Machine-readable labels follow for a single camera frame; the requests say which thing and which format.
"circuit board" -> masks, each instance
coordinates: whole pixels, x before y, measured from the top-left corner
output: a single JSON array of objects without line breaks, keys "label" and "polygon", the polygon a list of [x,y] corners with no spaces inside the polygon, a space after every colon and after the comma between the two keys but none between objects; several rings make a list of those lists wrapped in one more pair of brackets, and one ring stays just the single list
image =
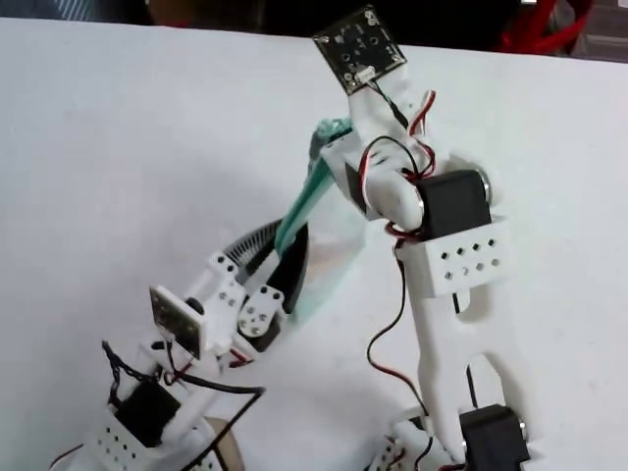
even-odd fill
[{"label": "circuit board", "polygon": [[407,62],[370,5],[313,40],[348,95]]}]

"white table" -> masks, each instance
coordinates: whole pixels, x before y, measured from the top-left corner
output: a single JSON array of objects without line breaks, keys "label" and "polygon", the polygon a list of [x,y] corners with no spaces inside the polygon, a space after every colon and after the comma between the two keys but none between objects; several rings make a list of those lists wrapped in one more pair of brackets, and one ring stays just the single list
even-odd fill
[{"label": "white table", "polygon": [[[617,469],[628,67],[404,51],[449,136],[507,183],[512,315],[546,418],[533,448],[547,458],[527,469]],[[130,355],[149,285],[185,288],[207,254],[281,217],[313,127],[346,105],[305,39],[0,20],[0,68],[0,469],[34,471],[80,442],[105,399],[100,340]],[[364,359],[398,304],[390,246],[375,228],[317,316],[226,379],[269,389],[235,428],[249,469],[361,469],[369,433],[411,404]],[[414,374],[410,316],[379,354]]]}]

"wire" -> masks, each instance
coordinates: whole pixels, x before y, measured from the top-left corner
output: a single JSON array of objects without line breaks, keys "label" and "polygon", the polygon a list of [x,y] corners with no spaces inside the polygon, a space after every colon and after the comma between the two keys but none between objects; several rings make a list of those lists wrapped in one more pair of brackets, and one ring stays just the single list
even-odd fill
[{"label": "wire", "polygon": [[191,460],[181,471],[189,471],[194,466],[199,465],[205,456],[211,453],[220,443],[220,441],[225,437],[225,435],[230,431],[230,429],[234,426],[237,420],[244,415],[244,413],[266,392],[266,388],[262,387],[242,387],[242,386],[229,386],[229,385],[221,385],[219,383],[214,383],[211,381],[203,380],[202,378],[197,378],[195,376],[190,376],[183,371],[177,370],[175,366],[175,362],[173,361],[172,354],[173,345],[170,341],[166,342],[166,352],[168,353],[168,361],[170,362],[170,367],[173,369],[175,376],[186,383],[190,383],[191,385],[199,386],[201,388],[207,388],[210,390],[219,391],[221,393],[230,393],[230,394],[253,394],[252,398],[249,399],[246,404],[237,412],[232,419],[227,422],[227,425],[223,427],[223,429],[214,437],[214,440],[207,446],[203,451],[200,452],[198,456],[196,456],[193,460]]},{"label": "wire", "polygon": [[373,91],[375,91],[378,95],[380,95],[382,98],[384,98],[384,100],[388,103],[389,107],[391,108],[392,111],[392,115],[394,116],[394,118],[403,126],[403,128],[405,130],[408,129],[409,123],[408,123],[408,119],[405,117],[405,115],[403,113],[401,113],[401,110],[399,110],[399,107],[396,106],[396,103],[394,103],[380,88],[380,86],[378,85],[378,83],[376,81],[367,81],[366,85],[371,88]]},{"label": "wire", "polygon": [[375,368],[376,370],[381,371],[382,373],[385,373],[387,375],[393,376],[395,378],[398,378],[399,380],[402,380],[404,383],[406,383],[406,385],[410,388],[410,390],[412,391],[412,393],[414,394],[416,399],[419,401],[419,404],[421,405],[421,408],[423,409],[423,414],[425,416],[428,416],[428,415],[430,415],[430,413],[428,412],[427,407],[423,403],[423,400],[421,399],[421,396],[419,395],[419,392],[416,391],[416,388],[414,387],[412,382],[406,376],[402,375],[401,373],[399,373],[399,372],[397,372],[397,371],[395,371],[395,370],[393,370],[391,368],[388,368],[386,366],[382,366],[379,363],[375,362],[373,360],[372,355],[371,355],[371,350],[372,350],[373,345],[375,344],[375,342],[378,339],[380,339],[384,334],[386,334],[387,332],[392,330],[394,328],[394,326],[397,325],[397,323],[401,319],[401,316],[403,315],[403,309],[405,308],[405,272],[403,270],[403,262],[401,262],[399,259],[396,259],[396,263],[397,263],[397,266],[399,267],[399,272],[401,273],[401,306],[399,307],[398,314],[392,320],[392,322],[390,324],[388,324],[387,326],[385,326],[383,329],[381,329],[378,333],[376,333],[371,338],[371,341],[369,341],[369,345],[366,348],[366,359],[368,360],[369,364],[373,368]]},{"label": "wire", "polygon": [[416,114],[414,119],[412,120],[412,124],[407,127],[408,135],[415,135],[417,128],[419,128],[420,134],[425,134],[425,120],[428,112],[434,105],[434,101],[436,100],[436,91],[428,90],[423,98],[423,104],[419,109],[419,112]]},{"label": "wire", "polygon": [[433,444],[434,444],[434,437],[430,437],[430,440],[428,441],[428,445],[425,447],[423,452],[419,454],[419,457],[416,458],[416,461],[414,461],[414,471],[419,471],[419,462],[421,462],[421,460],[428,455],[428,453],[432,449]]},{"label": "wire", "polygon": [[421,172],[419,171],[419,167],[416,165],[416,161],[414,160],[414,157],[412,156],[412,152],[410,152],[410,150],[405,145],[403,145],[394,137],[390,137],[389,135],[380,135],[379,137],[376,137],[364,148],[364,152],[362,152],[362,157],[360,158],[360,165],[358,167],[360,192],[362,194],[362,199],[364,200],[364,203],[366,204],[367,207],[371,207],[371,204],[369,203],[368,197],[366,195],[366,178],[368,176],[369,164],[371,160],[371,156],[369,154],[373,146],[382,140],[388,140],[398,145],[399,147],[401,147],[401,149],[405,152],[405,154],[410,159],[410,164],[412,165],[412,170],[414,171],[414,174],[417,176],[421,174]]},{"label": "wire", "polygon": [[72,449],[69,449],[68,451],[66,451],[65,453],[60,454],[59,456],[57,456],[55,459],[52,460],[52,463],[50,463],[50,466],[48,467],[48,471],[50,471],[51,469],[53,469],[55,466],[57,466],[61,461],[64,460],[64,458],[67,458],[68,456],[70,456],[72,453],[74,453],[75,451],[79,450],[80,448],[82,448],[82,444],[75,446]]}]

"teal plastic piece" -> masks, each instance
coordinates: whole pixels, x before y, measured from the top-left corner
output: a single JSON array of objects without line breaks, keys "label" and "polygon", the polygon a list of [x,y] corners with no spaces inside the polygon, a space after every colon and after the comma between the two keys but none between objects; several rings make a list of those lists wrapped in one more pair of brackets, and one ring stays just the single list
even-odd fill
[{"label": "teal plastic piece", "polygon": [[307,223],[312,209],[334,183],[332,171],[325,160],[320,158],[321,149],[329,142],[351,132],[351,130],[351,120],[342,118],[323,120],[312,134],[308,178],[303,190],[277,228],[275,235],[275,250],[280,257],[288,249],[296,233]]}]

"screw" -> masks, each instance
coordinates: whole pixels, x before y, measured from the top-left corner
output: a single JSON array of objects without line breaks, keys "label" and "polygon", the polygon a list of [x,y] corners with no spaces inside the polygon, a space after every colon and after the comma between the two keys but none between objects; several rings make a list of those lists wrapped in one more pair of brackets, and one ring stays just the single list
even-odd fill
[{"label": "screw", "polygon": [[523,420],[519,420],[519,430],[521,430],[521,437],[525,442],[528,441],[528,428]]}]

